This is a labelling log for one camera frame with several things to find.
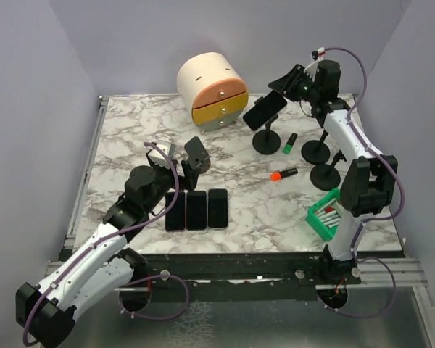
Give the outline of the brown round phone stand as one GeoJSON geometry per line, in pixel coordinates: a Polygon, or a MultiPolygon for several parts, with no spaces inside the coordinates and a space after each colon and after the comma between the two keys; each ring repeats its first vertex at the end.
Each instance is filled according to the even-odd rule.
{"type": "Polygon", "coordinates": [[[198,136],[185,143],[184,149],[188,155],[186,160],[192,170],[199,170],[201,174],[210,168],[210,155],[198,136]]]}

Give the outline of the white-edged back phone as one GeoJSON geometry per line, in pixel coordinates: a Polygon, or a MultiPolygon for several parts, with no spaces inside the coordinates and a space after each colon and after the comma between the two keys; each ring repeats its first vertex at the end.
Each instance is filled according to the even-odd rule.
{"type": "Polygon", "coordinates": [[[244,114],[243,120],[252,131],[256,131],[286,105],[287,101],[282,95],[276,91],[271,91],[254,103],[253,108],[244,114]]]}

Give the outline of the grey-cased phone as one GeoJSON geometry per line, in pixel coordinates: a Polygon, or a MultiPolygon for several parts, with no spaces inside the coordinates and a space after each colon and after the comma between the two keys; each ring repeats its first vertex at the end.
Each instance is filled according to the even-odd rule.
{"type": "Polygon", "coordinates": [[[228,227],[228,192],[224,188],[208,192],[207,225],[209,228],[228,227]]]}

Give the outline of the purple-edged black phone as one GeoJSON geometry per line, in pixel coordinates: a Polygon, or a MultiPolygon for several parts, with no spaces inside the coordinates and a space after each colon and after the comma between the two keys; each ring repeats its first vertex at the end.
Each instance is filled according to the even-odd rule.
{"type": "Polygon", "coordinates": [[[165,230],[167,232],[184,231],[186,228],[186,194],[183,191],[178,193],[178,197],[173,207],[165,215],[165,230]]]}

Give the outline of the black back phone stand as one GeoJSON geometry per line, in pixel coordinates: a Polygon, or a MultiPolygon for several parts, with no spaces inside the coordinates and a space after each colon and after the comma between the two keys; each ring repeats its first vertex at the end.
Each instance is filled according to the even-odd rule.
{"type": "Polygon", "coordinates": [[[271,129],[271,125],[278,119],[278,113],[270,111],[270,118],[265,122],[265,129],[255,133],[252,139],[254,149],[263,155],[275,154],[281,145],[280,136],[271,129]]]}

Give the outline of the black round-base phone stand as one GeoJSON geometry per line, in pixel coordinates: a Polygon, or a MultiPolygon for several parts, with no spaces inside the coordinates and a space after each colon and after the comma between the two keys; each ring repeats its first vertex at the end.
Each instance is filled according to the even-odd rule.
{"type": "Polygon", "coordinates": [[[327,163],[331,154],[329,148],[325,144],[327,136],[328,132],[324,130],[319,140],[307,141],[302,146],[301,155],[306,162],[312,165],[327,163]]]}

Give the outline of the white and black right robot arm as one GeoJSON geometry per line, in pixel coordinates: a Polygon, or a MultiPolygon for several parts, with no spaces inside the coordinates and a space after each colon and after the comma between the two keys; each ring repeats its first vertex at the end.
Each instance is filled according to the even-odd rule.
{"type": "Polygon", "coordinates": [[[375,219],[390,204],[397,171],[396,157],[382,154],[357,128],[352,108],[338,96],[340,77],[338,62],[318,60],[309,68],[295,65],[268,84],[291,102],[309,103],[312,116],[332,136],[349,165],[340,188],[344,214],[327,244],[327,260],[318,266],[318,274],[326,283],[336,283],[344,276],[342,262],[354,259],[364,223],[375,219]]]}

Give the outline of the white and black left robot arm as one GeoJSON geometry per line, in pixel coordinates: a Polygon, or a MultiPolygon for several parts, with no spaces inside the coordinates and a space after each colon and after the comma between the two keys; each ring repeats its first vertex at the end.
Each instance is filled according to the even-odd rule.
{"type": "Polygon", "coordinates": [[[183,160],[151,159],[131,170],[124,192],[109,208],[89,239],[68,260],[35,286],[24,283],[15,295],[16,321],[27,347],[58,347],[80,316],[120,286],[137,286],[162,277],[151,273],[147,260],[127,245],[164,213],[152,211],[171,192],[165,212],[181,192],[196,188],[200,169],[183,160]]]}

